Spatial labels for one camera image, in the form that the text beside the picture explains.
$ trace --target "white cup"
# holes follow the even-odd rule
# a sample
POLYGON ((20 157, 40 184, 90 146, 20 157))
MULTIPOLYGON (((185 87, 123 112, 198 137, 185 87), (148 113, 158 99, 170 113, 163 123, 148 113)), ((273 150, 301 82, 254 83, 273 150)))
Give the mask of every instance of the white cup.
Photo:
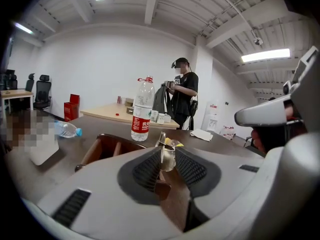
POLYGON ((156 110, 151 110, 151 118, 150 121, 156 123, 159 112, 156 110))
POLYGON ((165 114, 158 114, 158 120, 156 121, 158 124, 163 125, 165 123, 165 114))
POLYGON ((170 122, 171 122, 171 116, 168 115, 168 114, 165 114, 165 115, 164 115, 164 122, 165 122, 165 123, 170 123, 170 122))

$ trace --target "ceiling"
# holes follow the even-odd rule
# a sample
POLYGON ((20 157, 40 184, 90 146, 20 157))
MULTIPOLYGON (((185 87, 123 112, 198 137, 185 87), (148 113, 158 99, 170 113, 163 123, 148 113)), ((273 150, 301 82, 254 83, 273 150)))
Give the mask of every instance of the ceiling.
POLYGON ((156 21, 173 24, 194 39, 198 35, 207 38, 212 52, 230 65, 261 102, 280 97, 281 86, 293 77, 299 58, 320 43, 318 26, 287 8, 278 9, 277 3, 284 5, 282 0, 229 2, 246 15, 256 35, 262 38, 262 45, 254 44, 248 27, 237 26, 244 21, 239 21, 239 13, 226 0, 36 0, 21 24, 30 28, 38 40, 59 33, 71 22, 86 24, 101 16, 107 22, 106 16, 122 13, 137 15, 142 25, 151 28, 156 21), (290 48, 291 57, 242 63, 242 55, 281 48, 290 48))

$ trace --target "blue bottle cap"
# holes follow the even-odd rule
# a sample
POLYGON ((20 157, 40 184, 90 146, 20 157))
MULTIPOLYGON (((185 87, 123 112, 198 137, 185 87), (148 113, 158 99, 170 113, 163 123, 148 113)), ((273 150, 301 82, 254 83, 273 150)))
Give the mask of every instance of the blue bottle cap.
POLYGON ((75 130, 75 134, 76 134, 77 136, 82 136, 82 129, 81 129, 81 128, 77 128, 77 129, 75 130))

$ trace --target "table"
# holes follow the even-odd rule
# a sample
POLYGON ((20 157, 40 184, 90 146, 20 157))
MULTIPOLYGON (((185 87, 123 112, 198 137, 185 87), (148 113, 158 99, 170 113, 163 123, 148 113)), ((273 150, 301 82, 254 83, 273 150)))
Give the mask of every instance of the table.
POLYGON ((2 105, 2 118, 6 122, 6 111, 5 111, 5 100, 9 101, 9 113, 11 113, 10 99, 19 99, 19 98, 30 98, 30 110, 34 110, 33 103, 34 94, 31 91, 27 90, 2 90, 1 91, 1 105, 2 105))
MULTIPOLYGON (((122 122, 125 124, 132 124, 133 115, 127 113, 127 106, 124 104, 112 103, 96 108, 83 109, 80 113, 96 117, 103 118, 110 121, 122 122)), ((179 128, 179 124, 171 119, 171 122, 165 122, 164 124, 158 124, 150 121, 150 128, 166 128, 166 129, 176 129, 179 128)))
MULTIPOLYGON (((83 116, 72 120, 71 123, 78 128, 82 128, 82 136, 59 138, 59 150, 39 166, 31 162, 22 148, 13 148, 11 152, 4 156, 11 178, 21 197, 36 204, 54 187, 74 174, 76 165, 81 163, 99 134, 112 134, 132 140, 131 126, 127 124, 119 124, 116 121, 93 116, 83 116)), ((165 131, 167 137, 180 141, 186 147, 228 156, 259 157, 248 149, 215 133, 212 140, 207 142, 190 136, 188 130, 151 128, 147 140, 137 143, 146 148, 154 147, 161 131, 165 131)))

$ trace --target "black pants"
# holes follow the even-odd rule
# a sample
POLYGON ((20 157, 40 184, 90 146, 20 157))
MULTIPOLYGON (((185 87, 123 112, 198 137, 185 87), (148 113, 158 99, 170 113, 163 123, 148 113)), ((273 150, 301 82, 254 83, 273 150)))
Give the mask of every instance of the black pants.
POLYGON ((185 121, 187 120, 188 115, 186 114, 179 114, 177 113, 174 117, 174 121, 180 126, 179 130, 182 130, 182 127, 184 126, 185 121))

